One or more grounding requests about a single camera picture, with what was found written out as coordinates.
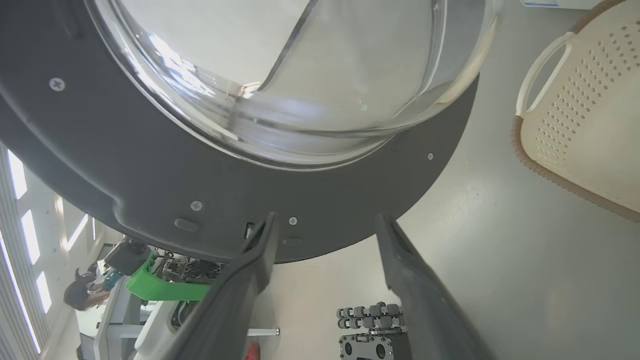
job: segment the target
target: white handle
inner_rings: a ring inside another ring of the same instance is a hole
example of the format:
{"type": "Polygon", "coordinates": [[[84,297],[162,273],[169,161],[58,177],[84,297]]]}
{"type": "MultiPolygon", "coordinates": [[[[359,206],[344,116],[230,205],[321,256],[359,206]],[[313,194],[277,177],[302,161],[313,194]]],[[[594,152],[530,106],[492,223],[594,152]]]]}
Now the white handle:
{"type": "Polygon", "coordinates": [[[524,81],[522,82],[522,86],[520,87],[520,93],[518,94],[518,100],[516,102],[516,115],[518,115],[519,117],[524,117],[524,115],[533,111],[536,105],[538,105],[538,101],[540,101],[543,95],[545,95],[549,86],[551,85],[553,80],[556,78],[558,72],[560,71],[567,57],[571,53],[572,47],[571,47],[571,43],[569,43],[568,41],[574,35],[575,35],[574,33],[569,32],[557,38],[555,41],[549,44],[549,46],[547,46],[547,48],[540,54],[540,56],[536,59],[536,61],[534,61],[533,65],[531,65],[531,68],[529,69],[529,72],[527,73],[527,76],[524,78],[524,81]],[[547,83],[545,83],[545,86],[542,88],[542,90],[540,90],[540,93],[538,94],[536,100],[531,104],[531,107],[529,109],[525,109],[525,107],[527,106],[527,100],[529,99],[529,92],[531,91],[533,82],[538,77],[540,70],[542,70],[542,67],[545,66],[545,64],[547,63],[547,61],[549,61],[551,56],[553,56],[553,54],[555,54],[556,51],[560,49],[562,46],[564,46],[565,44],[566,44],[566,50],[564,51],[564,55],[560,59],[560,62],[558,62],[558,64],[556,65],[556,68],[554,69],[553,73],[551,73],[551,76],[549,76],[549,79],[547,80],[547,83]]]}

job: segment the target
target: washing machine door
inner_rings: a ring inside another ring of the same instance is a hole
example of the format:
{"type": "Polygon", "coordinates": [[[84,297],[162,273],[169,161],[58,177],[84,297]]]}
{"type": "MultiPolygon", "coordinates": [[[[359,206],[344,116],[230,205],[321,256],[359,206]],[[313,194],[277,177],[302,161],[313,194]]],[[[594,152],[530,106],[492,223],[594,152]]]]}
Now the washing machine door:
{"type": "Polygon", "coordinates": [[[379,212],[402,215],[440,174],[496,9],[4,1],[0,139],[66,199],[149,244],[232,258],[276,211],[276,260],[319,256],[370,236],[379,212]]]}

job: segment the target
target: green object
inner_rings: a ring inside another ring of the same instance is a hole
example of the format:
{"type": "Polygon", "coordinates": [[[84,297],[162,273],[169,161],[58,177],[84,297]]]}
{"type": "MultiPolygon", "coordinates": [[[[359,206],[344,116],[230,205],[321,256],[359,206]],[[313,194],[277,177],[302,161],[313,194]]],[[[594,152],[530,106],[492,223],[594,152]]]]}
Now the green object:
{"type": "Polygon", "coordinates": [[[167,282],[151,274],[156,255],[147,261],[129,278],[125,287],[142,300],[153,301],[202,301],[210,286],[186,282],[167,282]]]}

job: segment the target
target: transparent glass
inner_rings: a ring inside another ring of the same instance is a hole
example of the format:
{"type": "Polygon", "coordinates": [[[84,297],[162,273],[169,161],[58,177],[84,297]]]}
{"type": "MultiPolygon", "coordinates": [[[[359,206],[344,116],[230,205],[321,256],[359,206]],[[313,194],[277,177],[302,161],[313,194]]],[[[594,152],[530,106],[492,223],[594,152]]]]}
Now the transparent glass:
{"type": "Polygon", "coordinates": [[[355,161],[477,76],[501,0],[93,0],[123,70],[169,119],[254,163],[355,161]]]}

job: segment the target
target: screw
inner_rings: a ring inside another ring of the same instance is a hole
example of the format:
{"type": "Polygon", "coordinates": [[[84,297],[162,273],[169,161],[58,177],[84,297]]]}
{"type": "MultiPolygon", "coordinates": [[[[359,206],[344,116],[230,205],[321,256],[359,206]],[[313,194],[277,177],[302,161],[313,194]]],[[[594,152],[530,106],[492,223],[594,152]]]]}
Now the screw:
{"type": "Polygon", "coordinates": [[[65,89],[65,81],[60,78],[52,78],[49,80],[49,87],[53,91],[62,91],[65,89]]]}
{"type": "Polygon", "coordinates": [[[191,202],[191,210],[200,211],[202,210],[202,202],[194,200],[191,202]]]}

